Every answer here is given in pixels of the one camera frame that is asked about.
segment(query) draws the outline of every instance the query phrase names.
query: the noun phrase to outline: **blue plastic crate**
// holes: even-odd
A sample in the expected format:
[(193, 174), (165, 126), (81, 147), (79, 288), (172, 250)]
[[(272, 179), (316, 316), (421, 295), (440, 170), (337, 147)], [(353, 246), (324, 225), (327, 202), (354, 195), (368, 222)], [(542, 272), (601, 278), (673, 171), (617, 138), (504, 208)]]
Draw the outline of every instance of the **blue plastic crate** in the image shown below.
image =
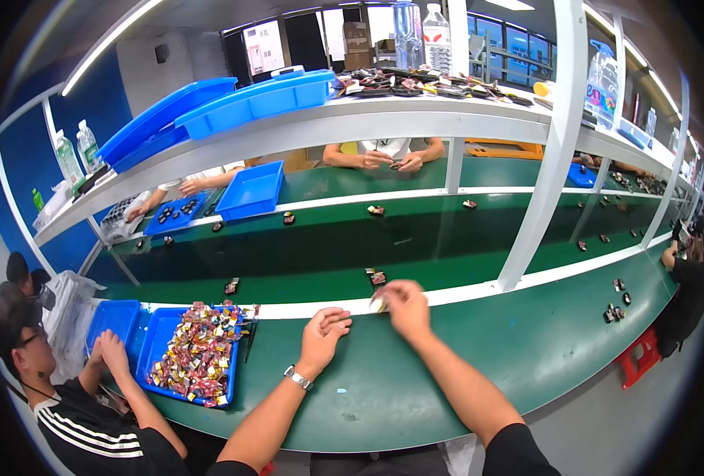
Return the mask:
[(582, 188), (593, 188), (595, 185), (595, 174), (593, 171), (585, 167), (585, 173), (582, 173), (581, 164), (572, 164), (569, 166), (569, 178), (576, 186)]
[[(197, 199), (199, 201), (194, 207), (193, 211), (191, 211), (188, 215), (180, 212), (180, 207), (185, 205), (186, 203), (189, 203), (193, 199)], [(198, 212), (199, 209), (204, 205), (205, 200), (206, 193), (201, 192), (193, 196), (187, 196), (185, 198), (175, 200), (174, 202), (163, 203), (159, 207), (159, 210), (156, 212), (156, 214), (154, 214), (154, 217), (151, 219), (151, 222), (148, 224), (148, 226), (146, 226), (146, 229), (143, 230), (143, 234), (145, 234), (146, 236), (153, 236), (154, 234), (169, 233), (174, 230), (187, 228), (187, 226), (190, 224), (190, 220), (194, 219), (194, 215), (196, 214), (196, 212)], [(159, 223), (159, 216), (164, 212), (165, 208), (169, 207), (173, 208), (172, 215), (167, 216), (167, 219), (164, 223)], [(175, 215), (175, 212), (180, 212), (180, 215), (178, 215), (177, 218), (172, 218), (172, 216)]]
[(335, 80), (333, 71), (304, 72), (301, 66), (273, 71), (272, 77), (181, 115), (175, 126), (200, 139), (261, 117), (321, 106), (328, 99), (328, 83)]
[(272, 212), (282, 184), (283, 161), (247, 168), (233, 177), (214, 211), (225, 221)]
[[(103, 157), (109, 165), (115, 165), (176, 117), (233, 91), (236, 81), (238, 78), (207, 79), (176, 90), (129, 121), (98, 149), (96, 156)], [(140, 162), (148, 157), (137, 155), (136, 159)]]
[[(225, 306), (229, 311), (234, 309), (234, 306)], [(215, 306), (214, 309), (221, 311), (223, 308)], [(143, 340), (143, 347), (138, 356), (138, 366), (135, 370), (135, 380), (141, 387), (156, 392), (157, 394), (167, 395), (168, 397), (176, 398), (177, 400), (188, 401), (186, 395), (181, 395), (172, 390), (166, 390), (157, 386), (148, 385), (146, 376), (151, 371), (151, 366), (154, 362), (161, 360), (167, 351), (167, 342), (175, 333), (175, 328), (182, 322), (182, 316), (188, 308), (159, 308), (151, 314), (151, 319), (148, 321), (148, 331)], [(238, 315), (238, 325), (235, 326), (235, 331), (241, 331), (241, 323), (243, 314)], [(225, 392), (225, 397), (228, 399), (228, 404), (217, 408), (224, 408), (233, 401), (233, 386), (235, 384), (235, 363), (238, 357), (238, 341), (233, 342), (233, 347), (230, 350), (230, 367), (228, 367), (228, 388)], [(194, 404), (204, 405), (203, 398), (196, 397)]]
[(140, 301), (128, 299), (123, 301), (101, 301), (93, 314), (88, 329), (88, 350), (93, 351), (95, 339), (106, 329), (111, 329), (122, 342), (126, 343), (130, 331), (138, 319)]

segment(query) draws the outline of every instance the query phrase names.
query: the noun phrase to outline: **cardboard box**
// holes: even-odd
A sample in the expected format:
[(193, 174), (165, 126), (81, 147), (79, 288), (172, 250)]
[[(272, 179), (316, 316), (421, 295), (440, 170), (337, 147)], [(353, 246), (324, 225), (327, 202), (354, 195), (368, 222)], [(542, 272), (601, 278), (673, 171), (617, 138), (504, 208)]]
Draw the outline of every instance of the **cardboard box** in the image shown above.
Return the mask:
[(366, 24), (361, 21), (347, 21), (343, 25), (344, 52), (369, 52), (370, 39)]
[(344, 68), (370, 68), (373, 66), (373, 54), (368, 52), (348, 52), (344, 55)]

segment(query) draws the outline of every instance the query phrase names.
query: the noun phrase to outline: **floor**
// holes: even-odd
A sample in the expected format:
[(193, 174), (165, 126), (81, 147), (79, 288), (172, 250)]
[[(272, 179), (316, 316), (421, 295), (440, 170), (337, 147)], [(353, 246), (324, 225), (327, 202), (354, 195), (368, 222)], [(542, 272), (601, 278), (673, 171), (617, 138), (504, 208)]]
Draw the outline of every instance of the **floor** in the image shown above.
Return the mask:
[[(635, 474), (670, 422), (703, 348), (704, 317), (681, 353), (656, 365), (629, 390), (622, 390), (622, 369), (612, 363), (575, 390), (527, 414), (526, 423), (540, 450), (563, 476)], [(452, 469), (452, 476), (479, 476), (484, 462), (481, 444), (474, 449), (472, 439), (453, 443), (467, 449), (450, 451), (453, 461), (463, 462)], [(309, 454), (281, 451), (275, 458), (272, 476), (307, 475)]]

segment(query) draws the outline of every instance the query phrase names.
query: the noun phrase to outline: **person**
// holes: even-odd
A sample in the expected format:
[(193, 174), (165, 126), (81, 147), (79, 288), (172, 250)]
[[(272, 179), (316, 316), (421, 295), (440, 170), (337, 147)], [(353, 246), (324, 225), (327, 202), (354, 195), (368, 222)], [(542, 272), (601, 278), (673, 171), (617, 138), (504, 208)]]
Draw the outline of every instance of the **person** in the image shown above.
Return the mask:
[(400, 165), (400, 172), (417, 172), (426, 162), (431, 162), (444, 154), (442, 139), (428, 137), (425, 150), (411, 152), (412, 138), (379, 138), (357, 142), (357, 154), (341, 152), (341, 144), (328, 144), (323, 150), (323, 163), (335, 167), (355, 167), (367, 170), (379, 168), (382, 164)]
[[(235, 161), (223, 167), (210, 168), (198, 174), (188, 175), (173, 180), (172, 182), (159, 185), (144, 204), (131, 209), (127, 213), (127, 222), (130, 223), (137, 217), (147, 214), (162, 202), (196, 195), (201, 190), (206, 190), (207, 188), (228, 186), (233, 182), (233, 177), (235, 177), (238, 171), (242, 171), (245, 167), (244, 161)], [(167, 193), (175, 191), (176, 189), (178, 189), (179, 194), (167, 199)]]
[(8, 263), (5, 265), (5, 279), (18, 286), (25, 295), (37, 296), (42, 286), (50, 281), (50, 274), (41, 268), (32, 270), (30, 273), (23, 255), (14, 251), (8, 256)]
[(682, 341), (698, 326), (704, 315), (704, 234), (691, 238), (686, 250), (687, 259), (675, 256), (679, 250), (677, 240), (661, 254), (661, 262), (679, 284), (669, 304), (656, 318), (656, 349), (662, 358), (671, 356)]
[[(422, 358), (461, 422), (481, 439), (487, 449), (485, 475), (560, 476), (537, 448), (523, 418), (502, 392), (433, 333), (428, 301), (417, 282), (389, 282), (376, 296), (387, 302), (395, 331)], [(244, 418), (225, 443), (217, 462), (206, 472), (207, 476), (255, 476), (270, 463), (307, 393), (305, 386), (334, 357), (339, 338), (349, 333), (351, 324), (349, 312), (341, 308), (321, 309), (310, 319), (301, 336), (299, 361), (286, 371), (291, 377), (284, 378)], [(430, 450), (425, 454), (409, 450), (393, 459), (383, 462), (381, 459), (365, 462), (346, 455), (328, 459), (313, 454), (310, 475), (449, 474), (439, 452)]]
[[(53, 386), (56, 361), (42, 328), (42, 308), (12, 282), (0, 285), (0, 358), (23, 388), (37, 426), (56, 457), (82, 474), (185, 474), (185, 445), (129, 371), (124, 344), (110, 330), (96, 340), (77, 378)], [(137, 418), (98, 403), (108, 367)]]

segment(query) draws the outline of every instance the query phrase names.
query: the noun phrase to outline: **silver watch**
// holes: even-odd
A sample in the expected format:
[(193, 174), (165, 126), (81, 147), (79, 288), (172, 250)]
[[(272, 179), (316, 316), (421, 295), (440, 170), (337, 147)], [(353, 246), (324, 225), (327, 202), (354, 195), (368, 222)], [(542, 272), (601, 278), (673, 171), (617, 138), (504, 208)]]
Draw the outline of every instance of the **silver watch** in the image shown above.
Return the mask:
[(299, 386), (304, 388), (307, 392), (310, 391), (310, 389), (314, 385), (312, 382), (296, 373), (296, 371), (294, 370), (294, 366), (289, 366), (289, 368), (287, 368), (286, 371), (283, 373), (283, 376), (288, 377), (294, 382), (298, 383)]

